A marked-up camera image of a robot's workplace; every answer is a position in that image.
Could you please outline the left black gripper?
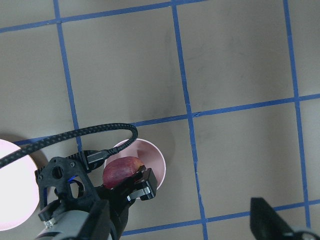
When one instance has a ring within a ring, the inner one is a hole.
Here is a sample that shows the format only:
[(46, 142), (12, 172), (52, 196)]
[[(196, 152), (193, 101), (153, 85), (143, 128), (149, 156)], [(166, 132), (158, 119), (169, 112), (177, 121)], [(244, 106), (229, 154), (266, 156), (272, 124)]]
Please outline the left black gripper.
[(98, 196), (109, 201), (110, 235), (113, 240), (121, 238), (128, 223), (129, 208), (135, 200), (153, 199), (157, 193), (157, 184), (153, 170), (146, 168), (126, 177), (112, 189), (104, 185), (96, 187)]

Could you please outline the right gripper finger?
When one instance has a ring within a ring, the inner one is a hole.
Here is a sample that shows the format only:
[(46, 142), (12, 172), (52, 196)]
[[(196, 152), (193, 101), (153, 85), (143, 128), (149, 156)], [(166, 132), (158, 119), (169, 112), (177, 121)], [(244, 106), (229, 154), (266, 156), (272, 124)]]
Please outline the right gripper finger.
[(262, 197), (250, 200), (250, 231), (256, 240), (318, 240), (310, 228), (294, 228), (280, 217)]

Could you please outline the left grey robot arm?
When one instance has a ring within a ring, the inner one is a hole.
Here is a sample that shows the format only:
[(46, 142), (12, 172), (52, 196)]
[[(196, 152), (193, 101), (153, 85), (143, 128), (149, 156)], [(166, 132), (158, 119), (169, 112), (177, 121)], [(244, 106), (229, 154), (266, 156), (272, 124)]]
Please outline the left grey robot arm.
[(145, 166), (113, 189), (93, 186), (83, 169), (62, 171), (59, 179), (55, 170), (36, 171), (38, 216), (45, 224), (38, 240), (118, 240), (136, 199), (150, 200), (157, 192), (153, 170)]

